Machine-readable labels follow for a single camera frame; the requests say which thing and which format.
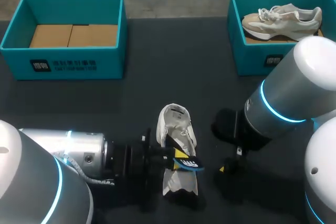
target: printed logo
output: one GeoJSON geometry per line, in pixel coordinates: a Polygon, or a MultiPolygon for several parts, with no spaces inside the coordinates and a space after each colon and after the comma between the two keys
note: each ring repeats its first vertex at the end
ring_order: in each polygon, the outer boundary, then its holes
{"type": "Polygon", "coordinates": [[[30,64],[35,72],[51,72],[47,60],[30,60],[30,64]]]}
{"type": "Polygon", "coordinates": [[[198,167],[198,165],[197,165],[194,161],[181,160],[181,162],[182,162],[185,166],[189,166],[189,167],[198,167]]]}

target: shoe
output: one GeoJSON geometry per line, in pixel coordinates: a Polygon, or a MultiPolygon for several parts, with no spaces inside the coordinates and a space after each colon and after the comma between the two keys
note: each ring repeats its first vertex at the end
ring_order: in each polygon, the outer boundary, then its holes
{"type": "MultiPolygon", "coordinates": [[[[161,147],[175,147],[189,156],[196,156],[196,137],[186,108],[169,104],[160,115],[156,140],[161,147]]],[[[198,195],[196,172],[166,169],[163,177],[163,195],[184,189],[198,195]]]]}
{"type": "Polygon", "coordinates": [[[258,39],[268,40],[285,35],[300,41],[317,32],[322,22],[322,10],[299,9],[292,4],[274,6],[271,10],[259,9],[258,13],[246,15],[241,24],[243,29],[258,39]]]}

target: shoelace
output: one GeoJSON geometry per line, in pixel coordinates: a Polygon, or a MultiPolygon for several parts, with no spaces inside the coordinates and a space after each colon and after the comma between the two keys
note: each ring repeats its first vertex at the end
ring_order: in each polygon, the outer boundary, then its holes
{"type": "Polygon", "coordinates": [[[265,8],[259,9],[258,13],[260,20],[267,21],[270,19],[281,19],[281,15],[274,12],[274,9],[277,7],[279,7],[279,5],[273,6],[270,10],[267,10],[265,8]]]}

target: shoe label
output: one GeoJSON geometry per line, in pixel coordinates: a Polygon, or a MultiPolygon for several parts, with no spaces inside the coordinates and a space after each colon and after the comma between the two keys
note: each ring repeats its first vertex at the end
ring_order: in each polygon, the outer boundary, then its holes
{"type": "Polygon", "coordinates": [[[173,112],[173,117],[179,120],[182,118],[182,115],[184,115],[184,113],[178,109],[171,109],[171,111],[173,112]]]}
{"type": "Polygon", "coordinates": [[[264,67],[275,67],[283,58],[283,55],[268,55],[265,59],[264,67]]]}

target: cardboard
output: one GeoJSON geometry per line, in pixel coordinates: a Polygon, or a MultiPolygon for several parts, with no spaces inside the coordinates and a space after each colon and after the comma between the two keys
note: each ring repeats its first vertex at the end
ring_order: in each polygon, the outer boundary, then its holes
{"type": "Polygon", "coordinates": [[[114,47],[117,34],[117,25],[74,25],[68,47],[114,47]]]}
{"type": "MultiPolygon", "coordinates": [[[[267,44],[267,43],[296,43],[297,41],[292,40],[286,36],[283,35],[278,35],[278,36],[274,36],[273,38],[271,38],[270,40],[259,40],[253,36],[251,36],[249,33],[244,31],[244,35],[245,35],[245,39],[246,39],[246,43],[248,44],[267,44]]],[[[317,36],[323,37],[323,33],[321,31],[321,29],[318,30],[318,34],[317,36]]]]}
{"type": "Polygon", "coordinates": [[[37,25],[30,48],[67,47],[72,25],[37,25]]]}

